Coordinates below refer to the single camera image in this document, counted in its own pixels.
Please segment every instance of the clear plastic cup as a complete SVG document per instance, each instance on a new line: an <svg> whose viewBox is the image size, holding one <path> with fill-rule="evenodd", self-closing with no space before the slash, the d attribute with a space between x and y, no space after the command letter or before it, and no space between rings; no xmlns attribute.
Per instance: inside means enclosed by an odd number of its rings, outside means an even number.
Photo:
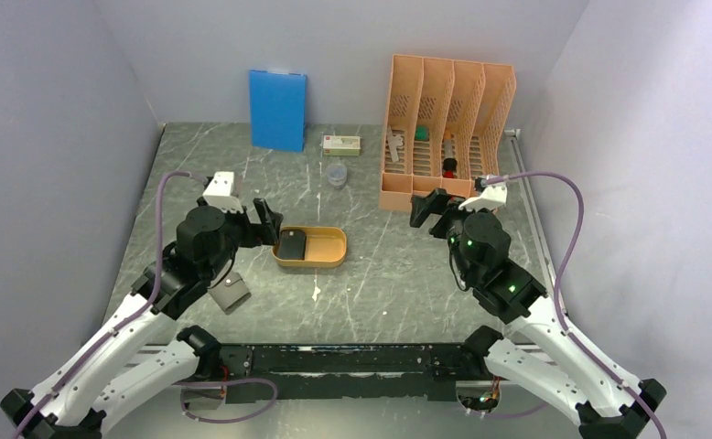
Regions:
<svg viewBox="0 0 712 439"><path fill-rule="evenodd" d="M348 168L342 163L332 163L327 166L327 180L335 189L344 188L347 179Z"/></svg>

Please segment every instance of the small plastic container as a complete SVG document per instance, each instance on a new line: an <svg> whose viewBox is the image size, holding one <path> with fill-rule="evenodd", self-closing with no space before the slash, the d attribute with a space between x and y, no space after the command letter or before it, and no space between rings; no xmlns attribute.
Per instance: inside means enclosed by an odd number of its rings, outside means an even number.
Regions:
<svg viewBox="0 0 712 439"><path fill-rule="evenodd" d="M327 180L335 189L344 188L347 179L348 168L342 163L332 163L327 166Z"/></svg>
<svg viewBox="0 0 712 439"><path fill-rule="evenodd" d="M278 257L279 244L273 247L273 257L283 267L334 268L345 261L348 238L337 227L284 226L284 230L302 230L307 237L304 259L281 259Z"/></svg>

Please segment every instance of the gray wall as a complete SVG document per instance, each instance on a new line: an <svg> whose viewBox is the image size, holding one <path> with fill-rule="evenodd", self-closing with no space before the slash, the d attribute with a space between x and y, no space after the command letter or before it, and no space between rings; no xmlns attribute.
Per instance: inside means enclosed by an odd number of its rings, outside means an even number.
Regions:
<svg viewBox="0 0 712 439"><path fill-rule="evenodd" d="M669 437L712 437L712 0L592 1L523 129L586 218L563 287L602 348L669 390ZM559 260L577 215L535 180ZM657 437L654 429L645 438Z"/></svg>
<svg viewBox="0 0 712 439"><path fill-rule="evenodd" d="M249 69L308 75L307 120L382 123L391 55L510 63L520 123L587 0L96 0L165 122L248 122Z"/></svg>
<svg viewBox="0 0 712 439"><path fill-rule="evenodd" d="M0 1L0 400L97 328L157 137L91 1Z"/></svg>

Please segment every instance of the white speck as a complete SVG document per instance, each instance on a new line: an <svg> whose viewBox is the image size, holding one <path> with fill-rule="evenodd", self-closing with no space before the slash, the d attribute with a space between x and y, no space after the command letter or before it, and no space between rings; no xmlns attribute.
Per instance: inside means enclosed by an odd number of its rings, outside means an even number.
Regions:
<svg viewBox="0 0 712 439"><path fill-rule="evenodd" d="M313 275L313 302L318 300L318 293L321 292L321 289L318 288L318 270L316 270L316 273Z"/></svg>
<svg viewBox="0 0 712 439"><path fill-rule="evenodd" d="M248 151L248 155L245 157L245 169L243 170L243 178L245 178L245 175L248 174L248 164L251 163L251 151Z"/></svg>
<svg viewBox="0 0 712 439"><path fill-rule="evenodd" d="M310 193L310 165L305 164L305 172L307 173L307 184L305 185L305 190L302 191L301 194L299 194L299 197L297 198L297 203L302 200L302 198L305 197L305 195Z"/></svg>

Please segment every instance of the green object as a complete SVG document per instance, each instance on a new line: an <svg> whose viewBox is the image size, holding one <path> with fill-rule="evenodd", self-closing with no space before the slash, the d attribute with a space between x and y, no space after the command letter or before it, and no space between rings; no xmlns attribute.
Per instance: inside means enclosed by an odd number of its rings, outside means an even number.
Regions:
<svg viewBox="0 0 712 439"><path fill-rule="evenodd" d="M415 139L420 142L428 142L428 127L417 126L415 128Z"/></svg>

